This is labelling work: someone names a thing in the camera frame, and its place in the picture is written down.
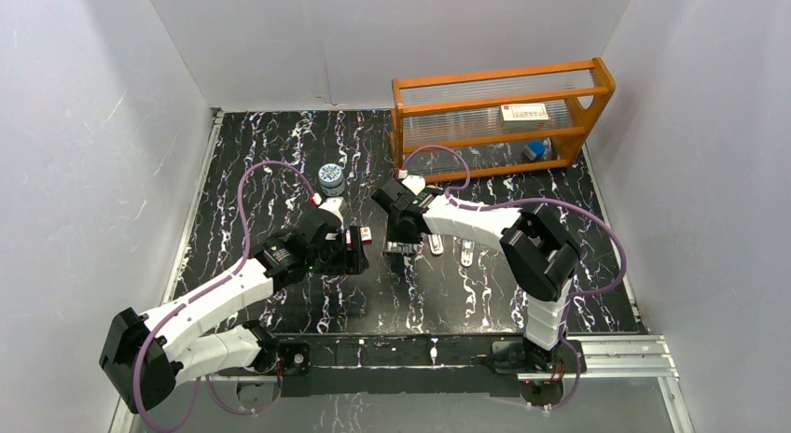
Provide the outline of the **white metal stapler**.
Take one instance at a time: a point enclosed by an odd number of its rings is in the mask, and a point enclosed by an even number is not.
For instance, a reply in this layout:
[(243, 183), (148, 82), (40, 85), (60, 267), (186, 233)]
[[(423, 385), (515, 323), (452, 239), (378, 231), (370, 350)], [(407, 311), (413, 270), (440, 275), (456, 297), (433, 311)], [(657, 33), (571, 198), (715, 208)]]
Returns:
[(443, 239), (440, 234), (429, 234), (428, 242), (433, 256), (441, 256), (444, 253)]

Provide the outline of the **cardboard staple tray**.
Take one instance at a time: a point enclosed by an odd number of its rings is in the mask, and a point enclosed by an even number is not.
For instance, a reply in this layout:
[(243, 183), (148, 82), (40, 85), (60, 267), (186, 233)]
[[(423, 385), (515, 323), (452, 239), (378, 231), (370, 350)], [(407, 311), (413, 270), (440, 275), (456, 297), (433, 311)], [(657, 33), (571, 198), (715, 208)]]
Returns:
[(385, 254), (412, 256), (416, 253), (415, 244), (403, 244), (397, 242), (387, 242), (383, 249)]

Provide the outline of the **red white staple box sleeve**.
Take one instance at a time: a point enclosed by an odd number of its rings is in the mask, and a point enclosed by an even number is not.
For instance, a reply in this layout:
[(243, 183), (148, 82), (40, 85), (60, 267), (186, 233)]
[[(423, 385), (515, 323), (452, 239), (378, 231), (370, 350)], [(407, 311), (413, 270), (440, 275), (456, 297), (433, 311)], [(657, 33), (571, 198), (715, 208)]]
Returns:
[(360, 227), (359, 228), (360, 239), (363, 244), (371, 244), (372, 243), (372, 233), (369, 227)]

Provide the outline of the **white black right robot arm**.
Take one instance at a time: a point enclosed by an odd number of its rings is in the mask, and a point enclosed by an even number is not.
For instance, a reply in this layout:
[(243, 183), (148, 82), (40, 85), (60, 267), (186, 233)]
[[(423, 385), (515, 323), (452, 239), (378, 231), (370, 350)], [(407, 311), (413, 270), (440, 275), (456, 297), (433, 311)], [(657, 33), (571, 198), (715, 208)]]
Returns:
[(454, 200), (412, 175), (387, 181), (372, 199), (387, 214), (384, 250), (389, 254), (411, 256), (431, 235), (450, 235), (503, 254), (528, 299), (527, 363), (548, 371), (561, 361), (563, 313), (580, 247), (547, 208), (495, 208)]

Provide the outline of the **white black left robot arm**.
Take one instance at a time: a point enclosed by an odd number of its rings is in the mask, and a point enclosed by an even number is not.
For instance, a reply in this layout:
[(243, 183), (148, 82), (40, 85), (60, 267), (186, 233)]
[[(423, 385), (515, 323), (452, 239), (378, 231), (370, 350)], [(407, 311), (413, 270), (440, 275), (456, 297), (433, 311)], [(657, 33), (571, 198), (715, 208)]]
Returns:
[(151, 410), (180, 384), (207, 374), (248, 368), (272, 374), (292, 365), (283, 346), (256, 321), (214, 334), (232, 314), (266, 300), (306, 275), (344, 276), (368, 268), (368, 227), (345, 226), (336, 209), (313, 208), (209, 282), (142, 314), (112, 320), (99, 364), (133, 413)]

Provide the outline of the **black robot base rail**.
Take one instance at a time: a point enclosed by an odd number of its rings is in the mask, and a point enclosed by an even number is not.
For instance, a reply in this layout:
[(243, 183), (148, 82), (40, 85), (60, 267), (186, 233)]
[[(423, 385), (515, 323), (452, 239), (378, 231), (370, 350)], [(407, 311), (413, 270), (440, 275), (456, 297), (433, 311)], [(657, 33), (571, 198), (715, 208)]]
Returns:
[(287, 398), (476, 393), (559, 399), (588, 369), (580, 342), (546, 352), (520, 333), (282, 334), (279, 340), (280, 364), (273, 370), (236, 367), (220, 376), (281, 381)]

